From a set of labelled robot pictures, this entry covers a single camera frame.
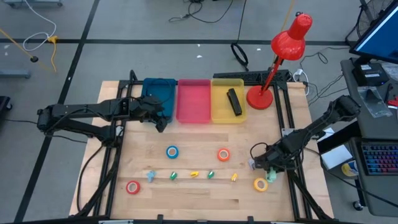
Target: gray floor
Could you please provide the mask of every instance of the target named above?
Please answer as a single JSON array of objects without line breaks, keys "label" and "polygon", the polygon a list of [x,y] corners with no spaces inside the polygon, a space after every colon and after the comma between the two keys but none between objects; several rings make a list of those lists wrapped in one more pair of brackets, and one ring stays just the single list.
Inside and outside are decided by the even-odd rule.
[{"label": "gray floor", "polygon": [[[57,23],[61,39],[79,39],[93,0],[68,0],[64,7],[42,7],[37,11]],[[198,17],[212,20],[228,6],[229,1],[206,0]],[[246,5],[241,38],[270,40],[283,23],[290,1],[250,0]],[[89,39],[235,39],[238,34],[242,0],[235,0],[224,19],[216,24],[203,24],[193,19],[169,23],[173,16],[184,15],[188,3],[176,0],[101,0]],[[293,12],[311,14],[314,23],[307,40],[342,41],[358,13],[359,1],[301,0]],[[15,38],[26,38],[40,31],[50,32],[51,24],[40,20],[27,8],[11,9],[0,4],[0,27]],[[242,45],[250,61],[250,70],[265,70],[272,60],[269,45]],[[306,55],[327,46],[308,46]],[[0,44],[0,68],[26,68],[32,78],[25,80],[0,80],[0,95],[12,97],[14,109],[9,119],[37,119],[36,111],[57,102],[65,77],[70,68],[77,44],[58,44],[55,63],[58,73],[43,71],[29,62],[16,46]],[[40,61],[50,66],[52,46],[45,44],[34,52]],[[303,67],[310,82],[320,88],[334,80],[340,73],[340,60],[349,58],[347,50],[325,50],[329,63],[324,65],[317,57],[307,58]],[[282,68],[292,72],[298,62],[285,62]],[[86,44],[78,62],[65,103],[96,102],[103,80],[127,79],[134,69],[140,79],[146,77],[211,78],[218,72],[239,72],[242,67],[234,59],[229,45],[149,45],[149,44]],[[345,88],[341,79],[330,92]],[[318,118],[330,100],[319,99],[310,107],[312,118]],[[344,124],[337,124],[340,129]],[[25,123],[2,124],[0,134],[0,223],[12,222],[25,191],[32,168],[44,139],[36,127]],[[70,209],[78,171],[85,145],[64,139],[53,139],[32,200],[25,216],[27,220],[66,217]],[[347,222],[397,223],[396,218],[374,217],[366,210],[356,212],[351,202],[357,200],[356,190],[326,175],[328,190],[335,217]]]}]

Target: blue tape roll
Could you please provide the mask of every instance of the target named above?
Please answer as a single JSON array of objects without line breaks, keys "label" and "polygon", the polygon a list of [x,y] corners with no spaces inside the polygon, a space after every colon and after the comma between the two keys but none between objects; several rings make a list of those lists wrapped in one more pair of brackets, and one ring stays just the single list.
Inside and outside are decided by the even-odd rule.
[{"label": "blue tape roll", "polygon": [[[170,150],[171,149],[174,149],[175,150],[175,154],[170,154]],[[166,149],[166,155],[167,155],[167,157],[169,158],[169,159],[175,159],[175,158],[177,158],[178,157],[178,148],[176,147],[176,146],[169,146],[167,149]]]}]

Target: red desk lamp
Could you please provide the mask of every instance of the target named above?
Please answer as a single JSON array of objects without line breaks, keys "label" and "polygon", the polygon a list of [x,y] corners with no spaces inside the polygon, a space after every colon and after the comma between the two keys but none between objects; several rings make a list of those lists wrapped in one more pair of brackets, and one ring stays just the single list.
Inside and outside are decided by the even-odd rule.
[{"label": "red desk lamp", "polygon": [[276,35],[271,41],[271,48],[277,55],[277,62],[266,82],[263,85],[254,86],[248,91],[246,99],[251,107],[263,110],[271,105],[274,97],[268,90],[269,84],[283,60],[298,60],[303,56],[305,50],[304,36],[311,25],[312,18],[307,14],[301,14],[295,18],[289,30]]}]

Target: green toy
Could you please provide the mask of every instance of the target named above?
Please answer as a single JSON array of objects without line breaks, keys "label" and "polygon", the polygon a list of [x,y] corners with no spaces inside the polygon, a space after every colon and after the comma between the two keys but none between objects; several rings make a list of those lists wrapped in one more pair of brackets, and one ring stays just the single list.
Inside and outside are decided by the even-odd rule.
[{"label": "green toy", "polygon": [[177,173],[176,172],[172,172],[172,175],[170,175],[170,180],[174,180],[177,178]]},{"label": "green toy", "polygon": [[211,179],[212,177],[214,177],[214,172],[211,170],[207,175],[207,179]]},{"label": "green toy", "polygon": [[270,171],[267,172],[266,179],[269,183],[273,183],[276,180],[276,172],[274,171],[274,168],[270,168]]}]

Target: lamp shade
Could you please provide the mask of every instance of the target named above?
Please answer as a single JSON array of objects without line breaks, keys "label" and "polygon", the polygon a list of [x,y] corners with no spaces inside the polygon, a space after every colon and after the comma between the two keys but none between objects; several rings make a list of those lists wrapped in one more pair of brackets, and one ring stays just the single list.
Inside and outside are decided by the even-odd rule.
[{"label": "lamp shade", "polygon": [[304,36],[311,25],[311,16],[307,14],[297,16],[289,30],[285,30],[273,38],[271,41],[272,50],[285,60],[300,59],[305,50]]}]

